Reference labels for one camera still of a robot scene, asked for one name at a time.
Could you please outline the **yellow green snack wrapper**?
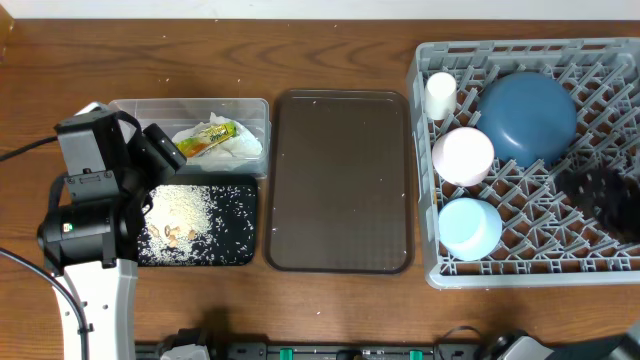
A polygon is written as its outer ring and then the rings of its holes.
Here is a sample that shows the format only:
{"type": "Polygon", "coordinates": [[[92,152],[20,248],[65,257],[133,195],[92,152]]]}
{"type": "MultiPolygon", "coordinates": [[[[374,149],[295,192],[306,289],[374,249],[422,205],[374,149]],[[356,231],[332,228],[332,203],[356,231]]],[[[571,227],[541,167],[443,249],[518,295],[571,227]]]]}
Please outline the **yellow green snack wrapper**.
{"type": "Polygon", "coordinates": [[[193,158],[201,156],[236,135],[237,127],[233,122],[207,125],[193,136],[177,142],[176,147],[187,158],[193,158]]]}

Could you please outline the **light blue bowl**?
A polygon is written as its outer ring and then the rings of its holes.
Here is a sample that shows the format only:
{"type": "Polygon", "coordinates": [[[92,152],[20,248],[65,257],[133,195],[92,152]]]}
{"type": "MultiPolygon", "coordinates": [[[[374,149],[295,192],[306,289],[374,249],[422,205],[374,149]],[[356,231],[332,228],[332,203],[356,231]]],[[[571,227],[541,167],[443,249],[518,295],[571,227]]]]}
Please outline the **light blue bowl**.
{"type": "Polygon", "coordinates": [[[476,261],[490,255],[502,234],[502,220],[490,203],[473,198],[448,202],[439,212],[440,243],[462,261],[476,261]]]}

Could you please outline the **pink bowl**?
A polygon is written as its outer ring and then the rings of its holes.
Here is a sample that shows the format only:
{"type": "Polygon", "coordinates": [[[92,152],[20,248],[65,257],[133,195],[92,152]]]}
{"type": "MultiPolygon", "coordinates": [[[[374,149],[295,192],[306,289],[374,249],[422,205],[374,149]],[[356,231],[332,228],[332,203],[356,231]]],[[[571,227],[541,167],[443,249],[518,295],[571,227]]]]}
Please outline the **pink bowl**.
{"type": "Polygon", "coordinates": [[[446,182],[462,187],[482,182],[493,164],[491,140],[473,127],[460,127],[441,136],[432,148],[434,169],[446,182]]]}

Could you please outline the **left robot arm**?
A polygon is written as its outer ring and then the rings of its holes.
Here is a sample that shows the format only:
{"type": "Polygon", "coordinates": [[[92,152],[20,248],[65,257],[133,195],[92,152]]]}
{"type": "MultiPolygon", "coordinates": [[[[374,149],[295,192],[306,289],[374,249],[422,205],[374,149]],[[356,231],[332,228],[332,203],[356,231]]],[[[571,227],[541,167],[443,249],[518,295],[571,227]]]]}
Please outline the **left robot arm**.
{"type": "Polygon", "coordinates": [[[138,237],[187,159],[156,124],[93,102],[54,128],[67,167],[38,227],[67,359],[133,359],[138,237]]]}

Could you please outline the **dark blue plate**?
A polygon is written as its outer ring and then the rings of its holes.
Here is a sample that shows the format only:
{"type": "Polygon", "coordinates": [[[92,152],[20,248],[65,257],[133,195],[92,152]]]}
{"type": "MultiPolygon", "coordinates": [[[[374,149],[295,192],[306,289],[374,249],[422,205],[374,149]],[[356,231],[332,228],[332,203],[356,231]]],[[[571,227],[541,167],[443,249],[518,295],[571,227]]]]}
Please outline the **dark blue plate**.
{"type": "Polygon", "coordinates": [[[557,81],[539,73],[507,75],[482,92],[476,128],[492,142],[496,157],[527,168],[550,166],[573,142],[576,104],[557,81]]]}

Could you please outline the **cream white cup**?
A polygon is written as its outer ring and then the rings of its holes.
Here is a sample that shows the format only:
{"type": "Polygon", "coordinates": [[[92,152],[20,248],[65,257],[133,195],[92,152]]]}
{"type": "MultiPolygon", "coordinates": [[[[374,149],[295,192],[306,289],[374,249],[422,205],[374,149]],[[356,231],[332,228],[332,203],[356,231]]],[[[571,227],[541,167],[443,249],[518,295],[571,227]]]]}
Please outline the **cream white cup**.
{"type": "Polygon", "coordinates": [[[456,108],[457,83],[447,72],[438,72],[427,79],[425,112],[433,120],[444,120],[456,108]]]}

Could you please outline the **white napkin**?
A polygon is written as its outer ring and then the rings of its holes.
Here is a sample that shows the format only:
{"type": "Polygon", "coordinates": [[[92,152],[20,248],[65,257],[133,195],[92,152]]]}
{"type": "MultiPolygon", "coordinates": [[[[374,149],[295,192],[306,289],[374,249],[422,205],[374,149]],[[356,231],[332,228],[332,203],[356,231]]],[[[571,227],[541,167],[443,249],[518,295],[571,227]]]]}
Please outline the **white napkin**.
{"type": "Polygon", "coordinates": [[[205,158],[252,158],[261,154],[263,150],[261,142],[247,127],[236,120],[216,115],[214,112],[210,113],[208,122],[200,122],[194,127],[178,132],[173,136],[172,141],[176,145],[177,142],[193,136],[196,132],[202,130],[207,125],[222,124],[226,122],[233,122],[236,125],[237,135],[235,137],[208,150],[201,156],[187,159],[195,162],[196,160],[203,161],[205,158]]]}

